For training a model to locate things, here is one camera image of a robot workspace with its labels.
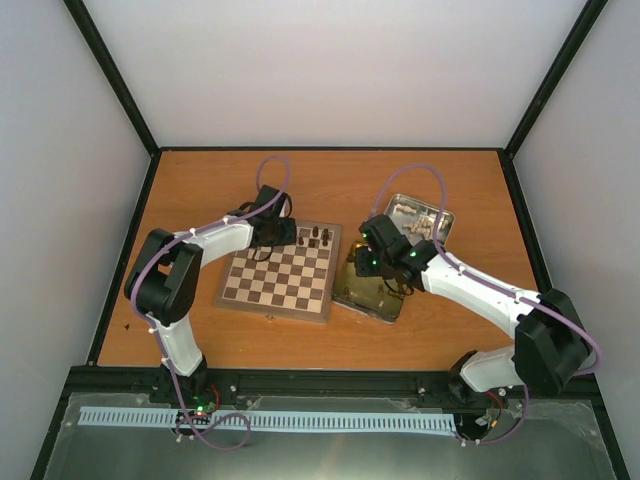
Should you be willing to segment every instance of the cable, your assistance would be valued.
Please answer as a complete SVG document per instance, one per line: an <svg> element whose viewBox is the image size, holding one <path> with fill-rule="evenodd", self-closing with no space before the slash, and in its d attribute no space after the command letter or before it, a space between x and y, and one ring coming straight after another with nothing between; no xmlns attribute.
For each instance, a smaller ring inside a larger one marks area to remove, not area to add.
<svg viewBox="0 0 640 480"><path fill-rule="evenodd" d="M203 227L200 227L200 228L197 228L195 230L189 231L188 233L184 233L183 235L177 236L172 241L170 241L167 245L165 245L160 250L158 250L158 252L151 258L151 260L149 260L149 263L147 263L144 266L144 268L140 271L140 274L139 274L137 280L135 281L135 283L133 284L133 288L131 290L131 308L133 309L133 312L138 317L142 318L145 322L147 322L147 324L150 327L149 331L153 332L153 336L156 339L156 343L158 344L158 347L160 348L160 352L162 353L163 359L165 360L167 368L169 369L169 374L171 375L171 381L172 381L173 386L174 386L175 391L176 391L176 397L178 398L178 403L180 404L180 409L183 411L183 414L184 414L184 420L186 420L186 422L191 427L191 430L193 431L194 435L200 441L202 441L208 447L211 447L211 448L213 448L215 450L220 450L220 451L237 450L237 449L241 448L247 442L247 440L249 439L249 436L251 435L251 423L249 422L249 419L247 417L245 417L244 415L242 415L242 414L231 413L231 414L228 414L228 415L225 415L225 416L221 417L218 421L216 421L214 424L209 426L203 432L200 432L196 428L196 426L193 424L192 418L189 416L189 410L187 409L185 401L184 401L184 397L182 396L182 390L180 389L180 383L178 381L178 375L176 373L175 366L173 365L173 361L169 357L169 353L164 348L164 344L162 343L162 338L160 337L160 333L155 328L155 325L154 325L153 321L138 309L138 305L137 305L138 292L140 290L140 286L142 285L142 282L147 277L147 275L149 274L151 269L158 263L158 261L165 254L167 254L178 243L180 243L180 242L182 242L182 241L184 241L184 240L186 240L188 238L192 238L195 235L200 235L202 233L209 232L210 230L214 230L216 228L219 228L219 227L221 227L221 226L223 226L225 224L232 225L234 223L238 223L238 222L241 222L243 220L246 220L247 218L253 217L254 215L258 215L259 213L261 213L264 210L266 210L269 207L271 207L275 202L277 202L278 199L284 194L284 192L286 191L287 187L289 186L289 178L291 176L291 167L290 167L289 161L287 160L286 157L283 157L281 155L271 155L271 156L265 158L260 163L260 166L258 167L258 171L257 171L257 174L256 174L256 186L259 189L260 174L262 173L262 169L265 167L265 165L267 163L269 163L273 159L281 160L284 163L284 166L285 166L285 169L286 169L286 175L285 175L285 179L284 179L284 183L282 185L282 188L278 191L278 193L276 193L276 195L270 201L268 201L262 207L257 208L254 211L252 211L251 213L248 213L248 214L243 215L241 217L225 217L225 219L218 220L218 221L210 223L208 225L204 225ZM223 446L211 443L206 438L204 438L203 435L206 432L208 432L211 429L215 428L217 425L219 425L220 423L225 421L227 418L232 418L232 417L241 418L241 420L244 421L245 424L247 425L247 434L245 435L245 437L242 439L242 441L239 444L234 445L232 447L223 447Z"/></svg>
<svg viewBox="0 0 640 480"><path fill-rule="evenodd" d="M520 302L524 303L525 305L528 305L528 306L530 306L532 308L535 308L536 310L539 310L542 313L545 313L546 315L549 315L550 317L554 318L555 320L559 321L564 326L566 326L567 328L569 328L570 330L575 332L578 336L580 336L580 338L582 338L585 342L587 342L589 344L589 346L591 347L591 349L593 350L593 352L595 354L595 360L594 360L593 364L590 367L584 368L582 370L578 370L574 375L575 376L587 375L589 373L595 372L600 367L601 362L602 362L602 360L601 360L602 359L602 350L600 349L600 346L596 343L596 341L591 337L591 335L589 335L582 328L577 326L571 320L565 318L563 315L560 315L556 311L554 311L554 310L552 310L552 309L550 309L548 307L545 307L544 305L536 303L533 300L529 300L528 298L525 298L525 297L520 297L518 299L517 292L513 292L511 290L508 290L508 289L500 286L500 285L496 285L493 282L490 282L489 280L486 280L486 279L484 279L482 277L479 277L478 275L475 275L475 274L469 272L468 269L461 269L460 267L464 266L464 265L457 263L455 260L452 260L446 254L446 252L442 248L442 245L440 244L440 241L438 240L438 229L439 229L439 226L440 226L440 222L442 221L442 213L444 212L445 206L446 206L446 203L447 203L447 186L444 183L444 179L442 178L442 175L440 174L440 172L438 172L434 167L432 167L431 165L427 165L426 163L413 163L411 165L406 165L406 166L401 167L398 170L396 170L393 174L391 174L391 176L387 179L387 181L384 183L384 185L380 189L380 192L378 193L378 196L376 197L375 203L373 204L373 208L371 209L371 213L369 214L369 218L372 218L376 214L376 211L378 210L378 204L380 203L380 200L382 199L382 195L384 194L385 190L387 189L387 187L389 186L391 181L395 177L400 175L401 173L403 173L403 172L405 172L407 170L413 169L413 168L424 168L426 170L429 170L438 179L438 183L440 183L440 193L441 193L440 208L438 209L438 214L436 215L436 221L433 224L433 234L432 234L433 235L433 237L432 237L433 244L435 245L436 250L438 251L438 254L452 268L455 268L460 273L462 273L463 275L465 275L465 276L469 277L470 279L476 281L480 285L483 285L483 286L485 286L487 288L491 288L492 290L500 292L503 295L513 299L516 302L520 301Z"/></svg>

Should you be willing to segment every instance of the chess square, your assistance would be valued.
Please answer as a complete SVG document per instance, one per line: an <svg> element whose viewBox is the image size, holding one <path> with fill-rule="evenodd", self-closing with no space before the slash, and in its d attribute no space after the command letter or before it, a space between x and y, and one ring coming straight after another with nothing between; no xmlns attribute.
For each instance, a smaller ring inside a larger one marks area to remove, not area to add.
<svg viewBox="0 0 640 480"><path fill-rule="evenodd" d="M260 303L262 305L271 305L272 299L273 299L273 293L262 292L260 294Z"/></svg>
<svg viewBox="0 0 640 480"><path fill-rule="evenodd" d="M260 301L260 295L261 295L260 292L249 292L249 296L247 297L247 300L253 303L258 303Z"/></svg>
<svg viewBox="0 0 640 480"><path fill-rule="evenodd" d="M246 302L249 296L249 290L238 290L236 294L236 300L239 302Z"/></svg>
<svg viewBox="0 0 640 480"><path fill-rule="evenodd" d="M322 300L322 294L323 291L319 288L312 288L311 292L309 293L309 298L311 300Z"/></svg>
<svg viewBox="0 0 640 480"><path fill-rule="evenodd" d="M273 297L271 297L271 305L274 305L276 307L281 307L282 305L284 305L284 295L273 295Z"/></svg>
<svg viewBox="0 0 640 480"><path fill-rule="evenodd" d="M240 286L240 279L238 277L229 277L227 279L227 287L238 288Z"/></svg>
<svg viewBox="0 0 640 480"><path fill-rule="evenodd" d="M296 297L285 296L282 306L285 308L296 308L296 300Z"/></svg>
<svg viewBox="0 0 640 480"><path fill-rule="evenodd" d="M309 300L307 298L296 299L296 308L300 310L306 310L309 306Z"/></svg>
<svg viewBox="0 0 640 480"><path fill-rule="evenodd" d="M320 313L322 311L322 301L321 300L309 300L309 304L307 305L307 310L309 312Z"/></svg>
<svg viewBox="0 0 640 480"><path fill-rule="evenodd" d="M234 298L236 298L236 295L238 294L238 289L237 288L225 288L224 289L224 294L222 295L224 298L229 298L231 300L233 300Z"/></svg>
<svg viewBox="0 0 640 480"><path fill-rule="evenodd" d="M299 287L298 288L298 297L300 298L309 298L311 295L311 289L309 287Z"/></svg>

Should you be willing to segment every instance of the black cable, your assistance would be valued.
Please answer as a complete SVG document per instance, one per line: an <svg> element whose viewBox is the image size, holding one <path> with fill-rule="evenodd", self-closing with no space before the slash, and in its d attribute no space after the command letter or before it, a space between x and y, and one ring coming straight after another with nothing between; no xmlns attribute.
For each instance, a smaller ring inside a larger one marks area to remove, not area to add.
<svg viewBox="0 0 640 480"><path fill-rule="evenodd" d="M398 291L398 290L396 290L396 289L394 289L394 288L391 288L391 285L389 285L389 283L387 282L387 279L386 279L386 278L383 278L383 279L382 279L382 281L384 282L385 286L386 286L390 291L392 291L393 293L395 293L396 295L402 295L403 297L408 297L408 296L411 296L411 295L413 295L413 294L415 293L415 290L414 290L414 288L413 288L411 285L406 285L406 286L405 286L405 288L404 288L404 290L402 290L402 291Z"/></svg>

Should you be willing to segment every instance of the silver tray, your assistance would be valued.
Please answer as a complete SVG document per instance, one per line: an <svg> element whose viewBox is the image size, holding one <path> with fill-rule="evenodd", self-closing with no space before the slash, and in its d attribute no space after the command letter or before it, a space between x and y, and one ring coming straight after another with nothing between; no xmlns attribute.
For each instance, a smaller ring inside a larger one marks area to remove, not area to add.
<svg viewBox="0 0 640 480"><path fill-rule="evenodd" d="M415 210L415 213L402 211L402 209L398 208L398 206L408 206ZM428 225L433 225L433 223L435 222L438 210L438 207L421 202L420 200L416 200L415 198L402 195L401 193L396 193L391 198L391 201L389 202L387 209L384 211L384 214L393 221L396 227L398 227L398 230L400 230L400 233L407 236L409 242L411 242L411 245L415 245L424 238L423 233L412 234L410 229L405 225L422 220L425 222L428 228ZM451 233L451 227L453 226L454 220L455 216L453 215L453 213L447 210L442 212L442 221L440 230L438 231L438 240L440 240L440 243L442 243L443 245L445 244L447 238L449 237L449 234Z"/></svg>

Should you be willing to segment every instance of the robotic arm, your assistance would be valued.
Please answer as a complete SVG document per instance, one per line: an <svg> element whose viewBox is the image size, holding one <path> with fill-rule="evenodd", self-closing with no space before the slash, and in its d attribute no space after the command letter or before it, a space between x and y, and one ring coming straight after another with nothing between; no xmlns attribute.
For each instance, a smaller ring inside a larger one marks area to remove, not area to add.
<svg viewBox="0 0 640 480"><path fill-rule="evenodd" d="M267 204L278 190L263 186L254 202L247 202L229 212L227 222L219 228L179 242L164 255L144 278L136 299L138 309L153 323L176 373L194 395L205 387L207 362L196 345L189 321L189 310L195 299L200 269L228 253L245 248L291 245L296 241L296 224L291 214L291 198L283 194L271 208L247 220L237 220ZM125 283L124 293L131 299L133 285L142 269L165 245L185 232L169 233L153 230L147 236L140 254ZM159 266L171 267L168 273ZM167 359L162 360L166 366Z"/></svg>
<svg viewBox="0 0 640 480"><path fill-rule="evenodd" d="M590 355L591 347L577 333L530 305L542 304L582 328L564 293L552 289L541 295L518 289L465 265L451 253L445 253L448 260L443 258L433 241L412 246L386 215L371 218L360 232L369 247L356 252L357 275L393 278L411 291L449 298L515 340L514 345L493 352L469 352L453 366L449 389L458 402L470 403L473 391L522 384L558 395ZM480 281L463 275L465 270ZM515 300L490 285L513 292Z"/></svg>

